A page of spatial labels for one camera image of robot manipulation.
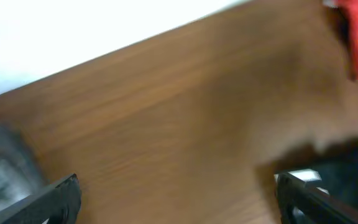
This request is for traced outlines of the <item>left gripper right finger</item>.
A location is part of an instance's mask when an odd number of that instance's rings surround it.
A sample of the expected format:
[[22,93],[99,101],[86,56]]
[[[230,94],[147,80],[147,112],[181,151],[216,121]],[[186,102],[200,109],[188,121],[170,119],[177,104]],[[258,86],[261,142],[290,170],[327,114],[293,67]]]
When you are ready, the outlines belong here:
[[289,173],[277,175],[276,198],[284,224],[298,223],[294,209],[313,223],[358,224],[357,210]]

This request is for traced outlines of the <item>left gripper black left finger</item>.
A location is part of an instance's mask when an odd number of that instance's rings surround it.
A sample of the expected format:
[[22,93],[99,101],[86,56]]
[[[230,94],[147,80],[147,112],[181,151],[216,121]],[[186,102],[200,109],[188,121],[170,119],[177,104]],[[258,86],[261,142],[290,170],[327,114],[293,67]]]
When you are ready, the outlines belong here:
[[81,189],[72,174],[0,211],[0,224],[75,224],[80,208]]

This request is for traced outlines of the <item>dark green t-shirt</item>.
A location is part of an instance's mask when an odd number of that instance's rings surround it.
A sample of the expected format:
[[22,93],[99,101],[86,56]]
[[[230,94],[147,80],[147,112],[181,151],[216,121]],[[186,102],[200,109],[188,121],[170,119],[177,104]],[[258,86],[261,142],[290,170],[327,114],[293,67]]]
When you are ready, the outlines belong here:
[[[358,146],[303,166],[277,171],[274,174],[276,187],[277,175],[281,173],[294,175],[358,211]],[[294,213],[298,223],[313,223],[298,209],[294,209]]]

